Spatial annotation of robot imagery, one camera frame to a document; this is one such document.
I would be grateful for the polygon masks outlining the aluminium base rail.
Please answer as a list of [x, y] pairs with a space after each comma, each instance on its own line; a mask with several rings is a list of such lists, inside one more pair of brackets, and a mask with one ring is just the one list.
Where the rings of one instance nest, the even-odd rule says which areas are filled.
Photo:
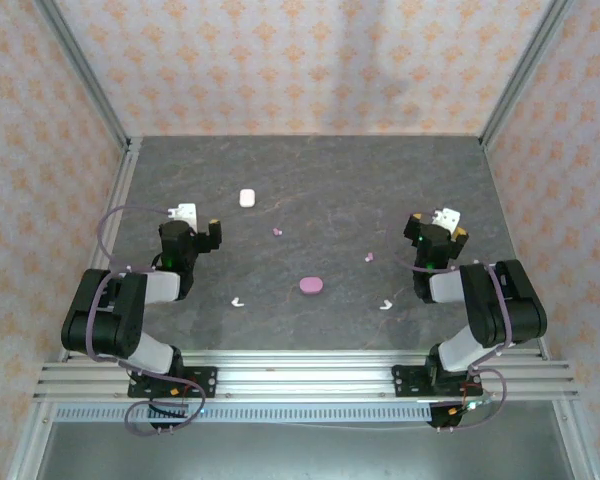
[[[189, 351], [187, 366], [218, 370], [217, 402], [393, 402], [391, 369], [420, 366], [423, 351]], [[576, 398], [580, 386], [564, 360], [549, 360], [538, 348], [513, 348], [481, 369], [486, 389], [507, 387], [511, 400]], [[122, 402], [129, 378], [111, 363], [96, 363], [72, 353], [63, 362], [46, 363], [34, 389], [38, 401]]]

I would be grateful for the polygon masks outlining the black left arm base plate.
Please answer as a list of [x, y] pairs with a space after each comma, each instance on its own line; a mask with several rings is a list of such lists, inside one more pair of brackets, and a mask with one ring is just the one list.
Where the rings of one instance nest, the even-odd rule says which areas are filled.
[[[179, 381], [165, 381], [146, 374], [129, 372], [127, 395], [139, 399], [200, 398], [200, 392]], [[218, 369], [209, 366], [185, 366], [180, 372], [169, 372], [170, 376], [182, 378], [199, 385], [208, 398], [216, 393]]]

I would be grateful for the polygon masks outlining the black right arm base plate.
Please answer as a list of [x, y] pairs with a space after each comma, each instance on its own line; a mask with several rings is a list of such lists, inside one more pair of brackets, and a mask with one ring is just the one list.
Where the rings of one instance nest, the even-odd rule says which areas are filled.
[[391, 374], [397, 397], [478, 397], [484, 393], [480, 384], [468, 381], [467, 372], [449, 373], [426, 366], [394, 365]]

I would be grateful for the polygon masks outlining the aluminium frame post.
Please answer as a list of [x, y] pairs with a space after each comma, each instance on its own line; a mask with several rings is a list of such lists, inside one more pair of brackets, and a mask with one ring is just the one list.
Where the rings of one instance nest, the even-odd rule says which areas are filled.
[[94, 103], [112, 138], [123, 151], [126, 151], [131, 142], [130, 137], [114, 111], [96, 73], [91, 67], [86, 54], [76, 39], [57, 1], [33, 0], [33, 3], [55, 35], [56, 40], [59, 42], [74, 72], [85, 87], [88, 96]]
[[550, 0], [502, 94], [496, 102], [481, 135], [478, 137], [484, 152], [487, 152], [494, 143], [496, 136], [504, 126], [506, 119], [529, 82], [532, 73], [542, 60], [545, 50], [550, 46], [553, 37], [563, 24], [564, 18], [574, 1]]

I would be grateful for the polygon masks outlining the aluminium table side rail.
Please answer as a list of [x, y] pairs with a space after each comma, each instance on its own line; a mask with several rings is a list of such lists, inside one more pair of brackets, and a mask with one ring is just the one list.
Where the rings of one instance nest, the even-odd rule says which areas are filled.
[[[109, 210], [125, 203], [143, 140], [144, 137], [131, 137], [129, 139], [129, 144], [120, 158], [119, 168], [117, 170], [116, 177], [102, 215], [107, 213]], [[110, 232], [104, 234], [105, 245], [113, 245], [117, 236], [120, 220], [111, 220], [111, 222], [112, 223], [110, 226], [107, 227], [109, 228]], [[107, 268], [109, 265], [107, 257], [101, 252], [101, 249], [98, 246], [97, 238], [96, 226], [96, 240], [87, 268]], [[61, 363], [64, 363], [68, 360], [69, 356], [70, 352], [62, 347], [58, 356], [58, 360]]]

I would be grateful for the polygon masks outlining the grey metal lower panel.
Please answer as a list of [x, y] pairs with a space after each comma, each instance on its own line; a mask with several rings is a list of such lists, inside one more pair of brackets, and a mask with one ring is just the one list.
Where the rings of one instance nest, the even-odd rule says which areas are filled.
[[116, 424], [54, 426], [37, 480], [573, 480], [555, 430], [505, 420], [454, 434], [199, 424], [138, 438]]

